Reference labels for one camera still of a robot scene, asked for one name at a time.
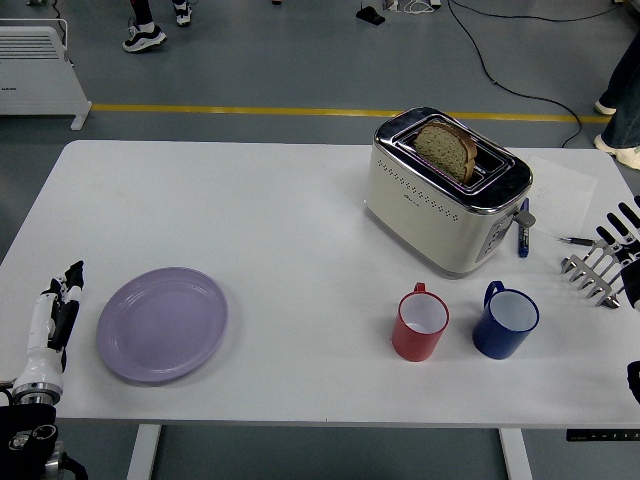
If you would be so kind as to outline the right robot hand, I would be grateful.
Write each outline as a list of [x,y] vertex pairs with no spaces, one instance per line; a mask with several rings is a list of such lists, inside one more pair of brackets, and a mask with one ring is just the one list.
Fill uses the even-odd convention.
[[603,226],[596,228],[597,234],[605,242],[604,253],[612,257],[612,261],[619,266],[618,273],[608,282],[611,286],[617,279],[622,286],[617,293],[609,292],[602,298],[601,304],[608,308],[617,308],[617,295],[624,291],[630,305],[639,310],[639,215],[627,203],[618,204],[620,214],[633,226],[629,229],[615,213],[609,212],[607,220],[617,231],[619,237],[612,235]]

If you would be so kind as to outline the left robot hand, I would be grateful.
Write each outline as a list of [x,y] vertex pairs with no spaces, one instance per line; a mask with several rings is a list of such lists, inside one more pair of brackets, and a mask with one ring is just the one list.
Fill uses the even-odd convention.
[[54,277],[38,297],[27,343],[27,361],[13,383],[15,404],[55,405],[63,394],[66,347],[80,309],[84,262]]

